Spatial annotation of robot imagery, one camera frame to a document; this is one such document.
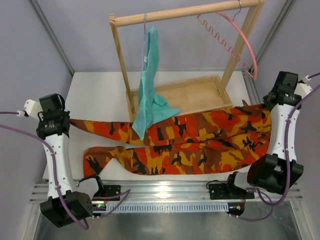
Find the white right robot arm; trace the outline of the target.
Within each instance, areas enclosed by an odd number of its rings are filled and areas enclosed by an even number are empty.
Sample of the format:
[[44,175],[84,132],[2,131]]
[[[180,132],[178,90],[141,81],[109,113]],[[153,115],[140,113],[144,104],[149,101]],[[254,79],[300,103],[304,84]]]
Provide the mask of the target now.
[[271,133],[267,153],[254,162],[247,173],[229,175],[226,188],[239,198],[250,187],[284,196],[302,176],[304,167],[297,163],[295,153],[296,122],[302,96],[295,93],[299,76],[280,71],[263,103],[271,113]]

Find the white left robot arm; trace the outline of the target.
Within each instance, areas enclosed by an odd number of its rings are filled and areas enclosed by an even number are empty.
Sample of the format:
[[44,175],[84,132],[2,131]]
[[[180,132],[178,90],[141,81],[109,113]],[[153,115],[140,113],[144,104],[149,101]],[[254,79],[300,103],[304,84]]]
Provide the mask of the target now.
[[102,180],[96,174],[75,183],[70,158],[70,112],[65,110],[65,100],[54,93],[39,99],[40,111],[36,129],[45,150],[48,169],[47,201],[40,204],[41,213],[56,227],[72,223],[84,230],[86,221],[93,215],[92,200],[104,193]]

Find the orange camouflage trousers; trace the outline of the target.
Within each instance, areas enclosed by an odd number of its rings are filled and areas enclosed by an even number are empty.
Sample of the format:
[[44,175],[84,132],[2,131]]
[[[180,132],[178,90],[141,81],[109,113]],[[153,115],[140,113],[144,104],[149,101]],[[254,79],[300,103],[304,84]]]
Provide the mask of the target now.
[[71,125],[120,142],[83,154],[85,177],[111,160],[138,175],[202,175],[237,171],[267,153],[272,115],[264,104],[179,115],[153,124],[139,138],[130,122],[72,119]]

